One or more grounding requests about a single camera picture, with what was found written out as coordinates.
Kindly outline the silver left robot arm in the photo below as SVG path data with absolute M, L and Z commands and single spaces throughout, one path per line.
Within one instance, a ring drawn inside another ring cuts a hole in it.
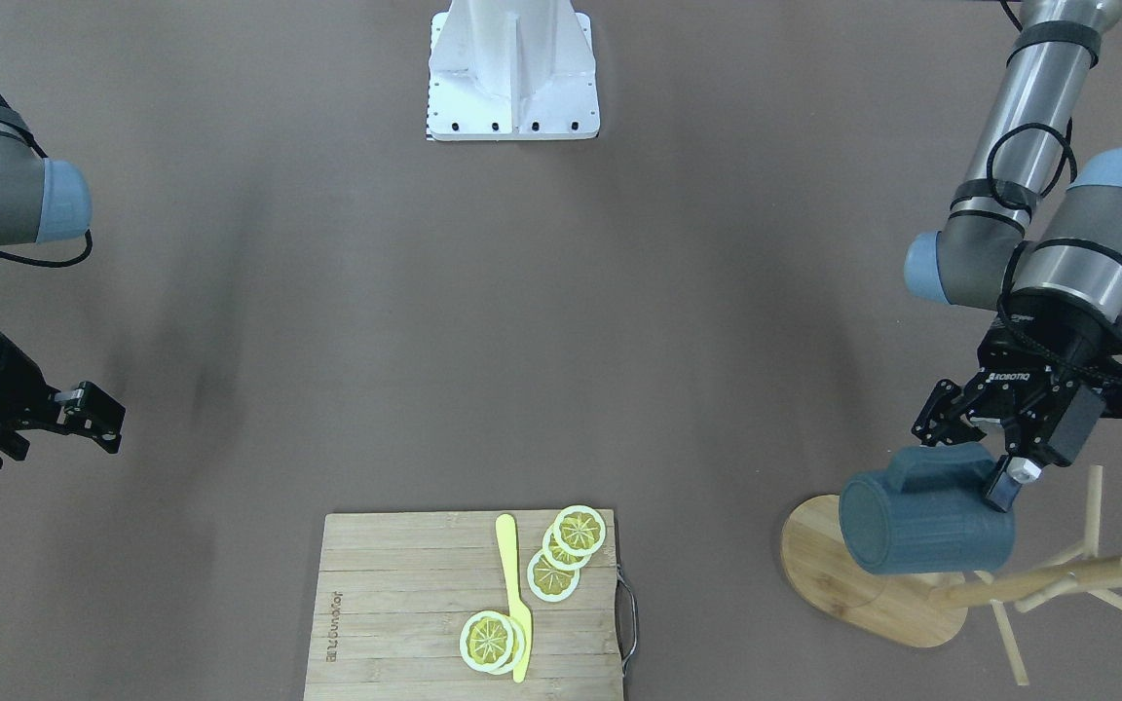
M 1000 471 L 1033 482 L 1122 419 L 1122 148 L 1077 167 L 1072 114 L 1122 1 L 1026 1 L 1006 74 L 948 221 L 918 236 L 916 296 L 990 310 L 966 385 L 942 381 L 913 432 L 926 445 L 1000 433 Z

